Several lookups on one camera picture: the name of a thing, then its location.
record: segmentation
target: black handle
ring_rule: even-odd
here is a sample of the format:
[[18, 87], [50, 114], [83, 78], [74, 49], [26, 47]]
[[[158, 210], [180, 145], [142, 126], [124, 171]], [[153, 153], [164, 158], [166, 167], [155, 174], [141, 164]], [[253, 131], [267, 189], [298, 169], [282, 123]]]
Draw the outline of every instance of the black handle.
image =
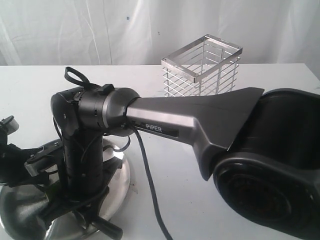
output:
[[120, 227], [99, 216], [97, 216], [91, 224], [113, 240], [120, 240], [124, 233]]

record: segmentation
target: stainless steel base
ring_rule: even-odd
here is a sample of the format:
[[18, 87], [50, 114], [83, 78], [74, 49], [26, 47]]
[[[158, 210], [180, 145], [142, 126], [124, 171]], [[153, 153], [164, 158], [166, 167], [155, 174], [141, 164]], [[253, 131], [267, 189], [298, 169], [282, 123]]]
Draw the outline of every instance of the stainless steel base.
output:
[[[111, 148], [103, 153], [103, 160], [113, 156], [123, 160], [122, 169], [118, 169], [109, 183], [110, 192], [105, 198], [99, 216], [109, 220], [121, 207], [129, 186], [130, 167], [123, 152], [114, 152]], [[83, 229], [78, 226], [72, 213], [61, 216], [52, 222], [48, 231], [37, 224], [36, 214], [46, 206], [48, 200], [44, 193], [33, 185], [10, 188], [2, 187], [0, 193], [0, 223], [15, 240], [79, 240], [97, 232], [90, 226]]]

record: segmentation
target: white tabletop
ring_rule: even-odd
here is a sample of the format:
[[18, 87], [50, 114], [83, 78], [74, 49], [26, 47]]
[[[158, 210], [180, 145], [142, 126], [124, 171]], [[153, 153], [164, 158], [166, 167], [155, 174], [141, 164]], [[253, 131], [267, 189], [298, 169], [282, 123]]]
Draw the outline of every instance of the white tabletop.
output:
[[[20, 128], [9, 142], [34, 148], [57, 138], [50, 99], [74, 87], [64, 79], [64, 66], [0, 66], [0, 118], [14, 115]], [[142, 97], [164, 95], [160, 65], [74, 66], [99, 85], [129, 87]], [[260, 87], [267, 91], [296, 88], [320, 94], [320, 81], [304, 64], [242, 64], [236, 89]], [[284, 233], [248, 221], [220, 197], [213, 180], [204, 181], [190, 146], [142, 133], [160, 211], [175, 240], [292, 240]], [[119, 145], [126, 139], [111, 137]], [[131, 165], [132, 186], [111, 222], [123, 229], [123, 240], [163, 240], [137, 139], [125, 151]], [[11, 239], [0, 229], [0, 239]], [[106, 239], [102, 233], [91, 240]]]

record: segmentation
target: white backdrop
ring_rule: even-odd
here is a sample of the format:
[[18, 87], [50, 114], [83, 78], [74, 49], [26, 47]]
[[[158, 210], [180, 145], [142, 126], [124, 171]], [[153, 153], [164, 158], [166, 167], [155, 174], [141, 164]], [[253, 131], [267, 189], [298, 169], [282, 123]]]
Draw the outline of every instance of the white backdrop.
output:
[[160, 64], [205, 34], [320, 78], [319, 0], [0, 0], [0, 65]]

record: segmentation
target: wire rack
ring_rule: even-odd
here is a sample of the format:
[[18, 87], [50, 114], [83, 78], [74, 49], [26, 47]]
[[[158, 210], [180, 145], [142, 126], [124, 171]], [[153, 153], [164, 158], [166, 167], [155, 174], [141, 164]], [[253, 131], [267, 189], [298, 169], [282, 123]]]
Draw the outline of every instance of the wire rack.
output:
[[167, 97], [232, 91], [242, 47], [205, 35], [161, 60]]

